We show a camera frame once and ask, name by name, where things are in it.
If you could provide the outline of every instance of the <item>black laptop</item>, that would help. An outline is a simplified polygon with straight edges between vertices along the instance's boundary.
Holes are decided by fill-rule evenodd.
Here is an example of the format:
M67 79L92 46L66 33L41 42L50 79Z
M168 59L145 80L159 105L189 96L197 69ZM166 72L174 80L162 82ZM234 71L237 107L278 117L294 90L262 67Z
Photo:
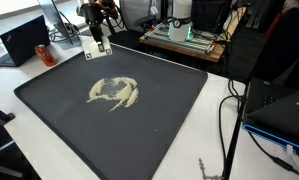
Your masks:
M243 129L299 152L299 92L253 79L247 95Z
M0 35L0 38L8 51L0 57L0 66L6 67L19 67L35 55L35 46L50 44L43 16Z

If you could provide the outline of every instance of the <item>white table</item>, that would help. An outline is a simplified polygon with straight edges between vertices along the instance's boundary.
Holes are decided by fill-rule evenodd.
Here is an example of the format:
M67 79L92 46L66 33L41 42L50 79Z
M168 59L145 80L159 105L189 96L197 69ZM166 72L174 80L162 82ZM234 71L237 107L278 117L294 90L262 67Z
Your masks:
M81 47L62 51L54 44L50 45L49 49L59 63L82 51ZM16 87L48 69L50 68L44 66L37 56L19 68L0 68L0 109L16 115L5 128L42 179L98 179L93 171L13 93ZM227 79L209 74L154 179L200 180L202 172L199 158L205 164L207 175L221 175L223 161L218 133L218 107L221 100L229 95L227 83ZM240 94L245 89L242 83L235 83L235 87ZM222 109L227 150L237 118L236 107L237 101L229 99Z
M269 154L279 157L290 165L293 165L286 149L281 146L254 136L261 147ZM293 155L293 159L299 165L299 158ZM265 155L253 142L249 134L242 128L239 132L235 157L231 169L231 180L259 180L259 179L279 179L279 180L299 180L299 176L288 172L276 165L267 155Z

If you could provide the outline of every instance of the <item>wooden board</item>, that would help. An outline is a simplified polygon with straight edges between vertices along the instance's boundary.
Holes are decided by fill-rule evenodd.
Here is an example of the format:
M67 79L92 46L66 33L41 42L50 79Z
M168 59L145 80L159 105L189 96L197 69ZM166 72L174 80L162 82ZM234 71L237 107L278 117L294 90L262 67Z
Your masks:
M239 21L241 20L241 18L243 17L245 12L246 12L246 8L239 8L238 9L239 19L238 19L238 16L235 16L232 19L232 21L231 21L231 23L228 27L228 32L230 34L233 34L236 31L236 28L239 24ZM219 59L221 58L221 56L224 52L224 48L222 48L220 45L216 46L215 49L211 52L211 54L206 55L206 54L203 54L203 53L197 53L195 51L175 47L175 46L166 44L164 42L150 41L148 39L145 39L144 36L142 36L139 39L139 41L140 41L140 43L144 43L144 44L147 44L147 45L167 49L167 50L170 50L170 51L182 53L182 54L185 54L185 55L193 56L193 57L196 57L196 58L200 58L200 59L204 59L204 60L212 61L212 62L216 62L216 63L219 62Z

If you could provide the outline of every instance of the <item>black rubber mat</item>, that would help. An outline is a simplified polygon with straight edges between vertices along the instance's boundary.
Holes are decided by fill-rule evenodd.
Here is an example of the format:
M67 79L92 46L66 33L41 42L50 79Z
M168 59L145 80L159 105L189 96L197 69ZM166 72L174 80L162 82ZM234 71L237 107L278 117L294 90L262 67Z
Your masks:
M80 53L21 85L15 94L99 178L150 179L207 73L114 45L112 50L113 55L91 61ZM117 101L86 103L94 83L119 76L138 82L135 104L109 113Z

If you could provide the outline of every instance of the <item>desk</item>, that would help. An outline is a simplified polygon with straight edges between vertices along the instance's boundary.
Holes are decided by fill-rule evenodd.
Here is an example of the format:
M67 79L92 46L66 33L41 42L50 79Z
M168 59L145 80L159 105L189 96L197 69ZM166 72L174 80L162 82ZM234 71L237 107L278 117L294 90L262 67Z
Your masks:
M259 142L261 147L265 149L269 154L277 156L287 163L293 165L284 148L260 137L254 137ZM296 155L293 155L293 159L299 165L299 158ZM276 165L257 147L257 145L252 141L249 134L241 128L239 132L234 161L232 164L230 179L299 180L299 176L292 172L288 172L280 166Z
M239 8L238 12L237 12L239 14L239 19L238 19L238 16L235 16L232 19L232 21L230 22L230 24L228 26L228 32L231 35L234 34L234 32L235 32L235 30L236 30L236 28L239 24L239 21L243 17L245 11L246 11L246 8ZM188 56L204 59L204 60L215 62L215 63L219 62L219 59L221 58L221 56L224 52L224 48L221 47L220 45L215 46L214 50L209 55L207 55L207 54L204 54L202 52L195 52L195 51L191 51L191 50L188 50L188 49L175 47L175 46L172 46L170 44L166 44L164 42L151 41L149 39L146 39L144 36L142 36L139 41L143 44L146 44L146 45L150 45L150 46L154 46L154 47L158 47L158 48L162 48L162 49L167 49L169 51L178 52L178 53L181 53L181 54L185 54L185 55L188 55Z
M53 43L49 49L58 60L58 64L82 51L81 47L63 51ZM16 87L48 69L50 68L44 66L37 56L32 57L19 68L0 68L0 109L16 115L16 118L6 124L5 128L42 179L99 179L13 93ZM218 106L221 100L229 95L227 83L227 79L209 74L206 84L153 179L200 180L202 173L199 158L205 164L207 175L222 173ZM235 83L235 87L240 94L245 89L242 83ZM223 122L223 134L227 150L237 118L236 107L237 101L229 99L222 109L222 115L226 117L226 121Z

